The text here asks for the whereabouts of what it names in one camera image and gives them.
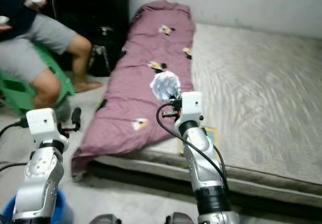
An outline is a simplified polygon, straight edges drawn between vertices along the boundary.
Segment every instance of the black cable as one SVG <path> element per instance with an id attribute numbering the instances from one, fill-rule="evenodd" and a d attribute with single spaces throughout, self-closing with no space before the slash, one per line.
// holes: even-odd
<path id="1" fill-rule="evenodd" d="M 3 134 L 6 130 L 8 130 L 8 129 L 9 129 L 9 128 L 11 128 L 11 127 L 22 127 L 22 128 L 29 127 L 29 126 L 28 126 L 28 120 L 27 120 L 27 118 L 26 118 L 26 117 L 22 117 L 22 118 L 20 118 L 20 119 L 19 119 L 19 121 L 18 121 L 18 122 L 15 122 L 15 123 L 13 123 L 13 124 L 10 124 L 10 125 L 8 125 L 8 126 L 4 127 L 4 128 L 0 131 L 0 137 L 2 136 L 2 134 Z"/>
<path id="2" fill-rule="evenodd" d="M 8 126 L 6 126 L 6 127 L 4 127 L 1 131 L 0 131 L 0 137 L 2 136 L 2 134 L 6 131 L 6 130 L 8 130 L 9 128 L 11 128 L 11 127 L 17 127 L 18 126 L 18 123 L 13 123 L 13 124 L 10 124 L 10 125 L 8 125 Z"/>
<path id="3" fill-rule="evenodd" d="M 6 165 L 6 166 L 1 167 L 1 168 L 0 168 L 0 172 L 1 172 L 2 170 L 5 170 L 5 169 L 7 169 L 7 168 L 10 168 L 10 167 L 14 167 L 14 166 L 22 166 L 22 165 L 27 165 L 27 163 L 12 163 L 12 164 L 8 164 L 8 165 Z"/>
<path id="4" fill-rule="evenodd" d="M 221 156 L 221 153 L 219 152 L 219 150 L 217 149 L 217 147 L 215 145 L 213 145 L 213 148 L 215 149 L 215 151 L 217 152 L 217 154 L 219 156 L 219 159 L 220 159 L 220 162 L 221 162 L 221 167 L 222 167 L 222 174 L 224 175 L 225 179 L 227 179 L 226 166 L 225 166 L 225 163 L 223 162 L 223 158 Z"/>
<path id="5" fill-rule="evenodd" d="M 0 214 L 0 221 L 4 224 L 11 224 L 13 223 L 11 220 L 8 220 L 7 218 L 5 218 L 3 215 Z"/>
<path id="6" fill-rule="evenodd" d="M 173 135 L 174 137 L 177 137 L 178 139 L 180 139 L 183 143 L 185 143 L 186 145 L 188 145 L 189 147 L 191 147 L 192 149 L 194 149 L 198 154 L 200 154 L 203 158 L 205 158 L 218 172 L 218 174 L 220 175 L 220 177 L 222 178 L 223 184 L 224 184 L 224 188 L 227 192 L 229 192 L 229 187 L 228 187 L 228 183 L 227 183 L 227 179 L 226 176 L 223 174 L 223 172 L 220 170 L 220 168 L 207 156 L 205 155 L 202 151 L 200 151 L 197 147 L 195 147 L 192 143 L 184 140 L 180 135 L 178 135 L 177 133 L 171 131 L 170 129 L 168 129 L 166 126 L 163 125 L 163 123 L 160 121 L 159 115 L 160 115 L 160 111 L 162 110 L 163 107 L 166 106 L 172 106 L 172 103 L 165 103 L 163 105 L 161 105 L 157 111 L 156 111 L 156 121 L 158 122 L 158 124 L 168 133 L 170 133 L 171 135 Z M 219 153 L 219 150 L 215 147 L 216 152 L 219 155 L 220 161 L 222 161 L 222 156 Z"/>

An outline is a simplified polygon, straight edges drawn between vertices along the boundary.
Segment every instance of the black bag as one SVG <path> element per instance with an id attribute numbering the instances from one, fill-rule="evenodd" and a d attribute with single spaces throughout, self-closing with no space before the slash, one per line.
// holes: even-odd
<path id="1" fill-rule="evenodd" d="M 101 26 L 97 33 L 90 36 L 93 44 L 89 59 L 88 73 L 96 77 L 109 76 L 120 57 L 123 40 L 117 38 L 118 33 L 107 26 Z"/>

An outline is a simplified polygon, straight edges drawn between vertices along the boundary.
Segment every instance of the green plastic stool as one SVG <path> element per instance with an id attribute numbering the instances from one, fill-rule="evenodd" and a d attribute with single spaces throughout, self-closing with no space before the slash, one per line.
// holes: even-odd
<path id="1" fill-rule="evenodd" d="M 37 43 L 34 43 L 34 47 L 43 61 L 48 65 L 48 68 L 61 82 L 60 95 L 57 101 L 57 105 L 59 105 L 64 101 L 67 95 L 73 96 L 76 94 L 73 84 L 60 69 L 47 48 Z M 11 107 L 18 116 L 23 116 L 26 112 L 33 109 L 32 100 L 36 95 L 36 91 L 28 84 L 25 84 L 14 77 L 7 76 L 1 71 L 0 91 L 5 97 L 6 104 Z"/>

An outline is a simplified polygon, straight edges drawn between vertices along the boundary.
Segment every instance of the crumpled plastic bag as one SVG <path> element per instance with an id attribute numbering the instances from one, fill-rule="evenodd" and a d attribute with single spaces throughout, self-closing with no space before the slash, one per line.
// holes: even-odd
<path id="1" fill-rule="evenodd" d="M 168 101 L 170 97 L 179 98 L 181 94 L 179 78 L 171 71 L 161 72 L 154 76 L 150 83 L 153 94 L 160 101 Z"/>

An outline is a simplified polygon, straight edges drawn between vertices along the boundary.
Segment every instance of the knee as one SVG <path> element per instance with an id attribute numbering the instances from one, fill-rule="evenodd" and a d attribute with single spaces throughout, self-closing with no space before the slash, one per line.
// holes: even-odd
<path id="1" fill-rule="evenodd" d="M 89 56 L 91 51 L 92 51 L 92 44 L 90 43 L 90 41 L 84 37 L 80 38 L 78 41 L 76 55 Z"/>
<path id="2" fill-rule="evenodd" d="M 43 100 L 50 106 L 55 106 L 60 95 L 61 84 L 57 81 L 56 84 L 48 88 L 47 91 L 43 92 Z"/>

